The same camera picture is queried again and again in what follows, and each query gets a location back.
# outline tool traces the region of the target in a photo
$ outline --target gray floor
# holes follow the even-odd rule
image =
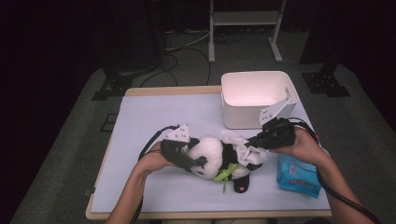
[[[219,85],[227,72],[281,70],[290,75],[305,110],[326,147],[344,172],[351,187],[368,209],[383,223],[393,223],[396,208],[396,135],[362,90],[353,73],[343,65],[335,71],[338,81],[351,97],[329,98],[312,94],[302,72],[317,71],[319,65],[299,65],[308,33],[282,32],[278,39],[283,63],[276,63],[267,43],[269,33],[238,35],[242,40],[231,45],[216,45],[216,63],[211,64],[209,85]],[[167,44],[176,47],[190,42],[195,35],[172,34]],[[191,48],[207,54],[207,42]],[[208,64],[195,50],[173,54],[177,67],[171,70],[178,86],[205,85]],[[172,57],[163,66],[171,67]],[[149,75],[138,77],[139,87]],[[89,189],[96,180],[111,133],[100,132],[107,114],[118,113],[121,97],[92,101],[100,90],[105,74],[98,69],[81,92],[33,185],[12,223],[103,223],[85,217]],[[175,86],[171,74],[163,73],[144,87]],[[308,217],[279,218],[277,223],[304,223]]]

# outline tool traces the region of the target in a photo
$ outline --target white cloth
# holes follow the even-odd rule
[[[258,165],[265,162],[267,155],[264,148],[249,147],[245,146],[248,142],[244,137],[230,130],[223,130],[221,132],[221,138],[223,143],[233,145],[233,149],[236,151],[239,163],[247,166],[249,163]]]

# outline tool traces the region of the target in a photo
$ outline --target panda ear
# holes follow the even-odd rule
[[[198,138],[191,138],[191,139],[190,139],[190,142],[187,144],[187,147],[188,147],[189,149],[192,149],[193,147],[195,147],[196,145],[198,145],[198,143],[199,143]]]

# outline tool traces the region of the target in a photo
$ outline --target black and white plush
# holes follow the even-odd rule
[[[206,160],[202,166],[192,166],[196,175],[218,181],[233,181],[238,193],[248,190],[250,172],[260,168],[266,160],[263,148],[247,148],[246,139],[236,133],[223,133],[223,139],[215,136],[203,136],[199,143],[186,151],[193,160]]]

